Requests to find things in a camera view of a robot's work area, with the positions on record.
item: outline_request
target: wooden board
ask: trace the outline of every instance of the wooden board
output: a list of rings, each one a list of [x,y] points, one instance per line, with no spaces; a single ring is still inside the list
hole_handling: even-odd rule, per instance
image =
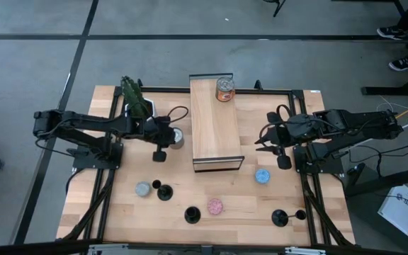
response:
[[[90,113],[108,114],[113,96],[113,86],[97,86],[91,102]],[[174,106],[190,107],[187,93],[144,93],[155,101],[158,114],[165,115]],[[310,244],[307,221],[291,218],[286,227],[276,227],[271,213],[282,209],[292,215],[304,209],[300,177],[291,170],[280,170],[276,157],[266,152],[256,152],[254,142],[259,130],[266,124],[266,113],[278,104],[288,105],[286,96],[237,95],[235,98],[239,139],[245,161],[239,171],[221,171],[195,174],[192,164],[191,117],[174,123],[181,128],[185,144],[179,150],[167,149],[166,162],[152,161],[153,144],[124,141],[125,150],[121,168],[116,171],[110,200],[105,242],[154,242],[173,244],[239,244],[239,245],[300,245]],[[324,109],[321,94],[305,91],[308,113]],[[172,118],[181,115],[173,113]],[[291,156],[291,149],[286,152]],[[268,169],[271,180],[267,185],[254,181],[258,168]],[[58,237],[68,234],[86,212],[94,185],[95,170],[84,170],[72,180],[67,195]],[[325,208],[342,231],[354,242],[352,227],[341,183],[331,175],[320,175]],[[139,181],[159,179],[174,189],[169,201],[160,201],[155,193],[147,198],[135,194]],[[224,211],[212,216],[206,210],[211,198],[219,198]],[[185,209],[194,205],[201,210],[201,220],[195,225],[186,223]],[[322,240],[317,214],[314,214],[318,239]],[[93,224],[93,235],[99,216]]]
[[[195,171],[237,169],[243,160],[235,100],[218,101],[216,86],[217,79],[190,80]]]

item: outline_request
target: green plant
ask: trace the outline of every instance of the green plant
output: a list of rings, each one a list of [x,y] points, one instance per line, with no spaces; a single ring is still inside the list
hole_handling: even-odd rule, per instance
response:
[[[148,118],[151,114],[148,112],[148,105],[142,97],[140,85],[135,83],[130,77],[123,76],[120,80],[122,94],[125,103],[128,103],[130,115],[140,118]]]

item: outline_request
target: blue lid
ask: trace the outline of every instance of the blue lid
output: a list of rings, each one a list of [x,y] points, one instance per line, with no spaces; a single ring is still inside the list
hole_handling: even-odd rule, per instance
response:
[[[270,173],[266,169],[258,169],[255,177],[258,183],[265,184],[270,180]]]

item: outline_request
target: tin can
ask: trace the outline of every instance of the tin can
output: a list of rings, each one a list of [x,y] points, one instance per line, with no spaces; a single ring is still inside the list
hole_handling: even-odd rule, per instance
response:
[[[222,102],[228,102],[235,95],[234,81],[229,77],[221,77],[217,80],[215,97]]]
[[[180,149],[184,144],[183,132],[177,127],[174,128],[174,142],[176,143],[169,145],[171,149]]]

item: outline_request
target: wooden table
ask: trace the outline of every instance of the wooden table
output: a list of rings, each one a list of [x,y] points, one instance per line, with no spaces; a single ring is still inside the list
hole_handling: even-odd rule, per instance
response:
[[[89,109],[90,115],[108,117],[114,86],[96,86]],[[319,91],[304,91],[307,112],[324,110]],[[174,106],[190,108],[188,93],[143,93],[155,101],[159,115],[166,115]],[[289,215],[304,209],[300,176],[295,167],[280,170],[276,157],[267,152],[256,152],[254,142],[259,130],[266,124],[266,113],[279,104],[288,105],[287,96],[236,95],[237,122],[240,144],[245,160],[239,171],[195,174],[193,171],[191,117],[174,123],[181,128],[185,145],[180,150],[166,149],[166,162],[152,161],[156,146],[139,140],[124,140],[123,162],[115,173],[106,222],[105,242],[146,242],[171,244],[227,244],[227,245],[310,245],[307,221],[291,218],[286,227],[271,222],[271,214],[282,209]],[[118,109],[122,107],[119,100]],[[174,119],[183,114],[176,111]],[[265,168],[271,173],[266,185],[255,182],[254,172]],[[70,183],[57,237],[63,237],[86,212],[96,177],[96,170],[82,171]],[[156,193],[146,198],[135,194],[140,181],[159,179],[174,189],[169,201],[161,201]],[[320,175],[325,208],[345,238],[354,242],[351,222],[341,183],[329,174]],[[224,211],[210,215],[207,202],[219,198]],[[195,225],[188,224],[183,214],[189,206],[200,208],[202,217]],[[99,212],[96,213],[92,237],[96,236]],[[318,240],[322,242],[319,217],[314,212]]]

